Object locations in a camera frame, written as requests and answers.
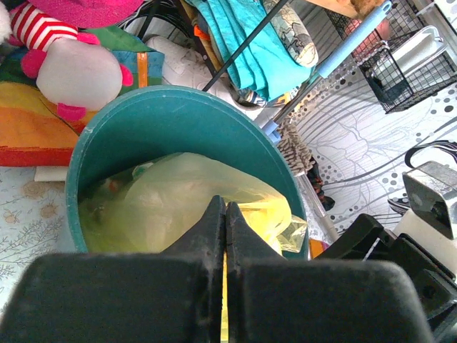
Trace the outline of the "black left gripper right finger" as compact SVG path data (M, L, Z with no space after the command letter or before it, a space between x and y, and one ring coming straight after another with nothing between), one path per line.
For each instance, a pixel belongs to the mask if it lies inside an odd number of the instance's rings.
M226 209L230 342L432 342L416 289L383 261L280 257Z

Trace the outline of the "yellow trash bag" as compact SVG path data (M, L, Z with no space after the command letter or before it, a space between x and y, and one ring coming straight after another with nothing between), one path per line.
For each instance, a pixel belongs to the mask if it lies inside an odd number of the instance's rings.
M219 196L236 203L248 226L280 257L280 237L296 223L287 199L267 183L199 154L157 159L109 182L79 202L79 222L89 254L159 254L180 239ZM221 325L229 340L226 214Z

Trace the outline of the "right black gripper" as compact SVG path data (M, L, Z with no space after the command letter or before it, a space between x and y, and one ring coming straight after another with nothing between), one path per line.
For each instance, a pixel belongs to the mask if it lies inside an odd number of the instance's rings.
M316 258L372 259L397 264L412 280L436 341L456 341L456 273L411 235L394 236L374 217L361 214Z

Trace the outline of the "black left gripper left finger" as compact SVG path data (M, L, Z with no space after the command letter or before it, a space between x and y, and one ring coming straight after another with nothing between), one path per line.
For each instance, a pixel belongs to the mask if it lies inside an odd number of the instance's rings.
M3 342L219 342L226 205L159 254L48 254L24 272Z

